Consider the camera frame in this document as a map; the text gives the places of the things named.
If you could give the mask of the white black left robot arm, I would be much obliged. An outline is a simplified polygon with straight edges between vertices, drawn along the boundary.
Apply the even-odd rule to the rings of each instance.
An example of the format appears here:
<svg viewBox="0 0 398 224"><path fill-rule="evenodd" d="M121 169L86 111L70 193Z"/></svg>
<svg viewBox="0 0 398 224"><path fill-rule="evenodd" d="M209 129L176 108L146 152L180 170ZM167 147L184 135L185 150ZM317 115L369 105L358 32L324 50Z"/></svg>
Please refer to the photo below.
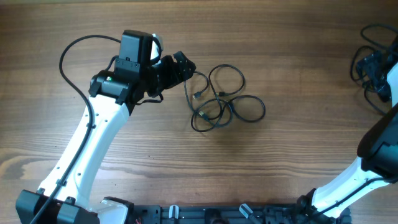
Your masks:
<svg viewBox="0 0 398 224"><path fill-rule="evenodd" d="M193 76L195 64L182 52L162 55L158 35L125 30L119 53L90 81L82 95L85 111L50 174L34 192L16 201L22 223L141 223L134 204L106 197L90 205L95 176L118 131L133 109L160 103L162 92Z"/></svg>

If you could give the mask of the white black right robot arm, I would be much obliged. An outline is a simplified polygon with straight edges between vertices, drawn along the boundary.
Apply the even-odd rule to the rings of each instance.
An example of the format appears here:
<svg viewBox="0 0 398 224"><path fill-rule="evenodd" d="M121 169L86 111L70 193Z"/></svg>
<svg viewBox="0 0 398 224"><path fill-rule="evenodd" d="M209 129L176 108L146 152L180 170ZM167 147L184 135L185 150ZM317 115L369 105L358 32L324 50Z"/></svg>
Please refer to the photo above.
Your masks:
<svg viewBox="0 0 398 224"><path fill-rule="evenodd" d="M397 65L387 74L392 108L362 138L354 162L308 196L304 223L330 223L361 197L397 182Z"/></svg>

